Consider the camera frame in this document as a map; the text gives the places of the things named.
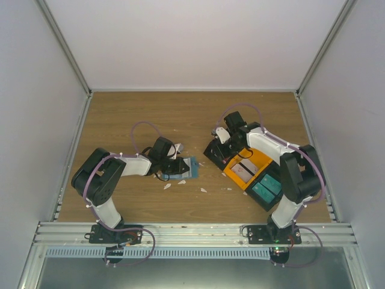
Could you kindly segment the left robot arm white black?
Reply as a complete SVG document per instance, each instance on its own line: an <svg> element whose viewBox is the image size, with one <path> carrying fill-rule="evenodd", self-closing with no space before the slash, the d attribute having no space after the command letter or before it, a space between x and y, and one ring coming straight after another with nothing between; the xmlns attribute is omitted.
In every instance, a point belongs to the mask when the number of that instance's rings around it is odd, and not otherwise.
<svg viewBox="0 0 385 289"><path fill-rule="evenodd" d="M155 175L158 180L168 181L174 175L183 175L190 171L190 165L180 156L181 149L180 143L164 137L135 155L97 148L74 174L71 186L95 214L110 243L118 243L124 236L124 220L112 200L120 178Z"/></svg>

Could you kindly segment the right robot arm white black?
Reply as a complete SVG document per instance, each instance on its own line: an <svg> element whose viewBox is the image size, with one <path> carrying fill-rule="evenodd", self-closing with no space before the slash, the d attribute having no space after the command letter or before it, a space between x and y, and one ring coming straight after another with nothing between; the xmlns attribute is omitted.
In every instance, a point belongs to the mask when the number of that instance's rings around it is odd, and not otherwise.
<svg viewBox="0 0 385 289"><path fill-rule="evenodd" d="M301 210L325 192L318 154L269 132L262 122L247 123L237 111L220 117L205 155L239 188L270 212L262 232L279 244L295 238Z"/></svg>

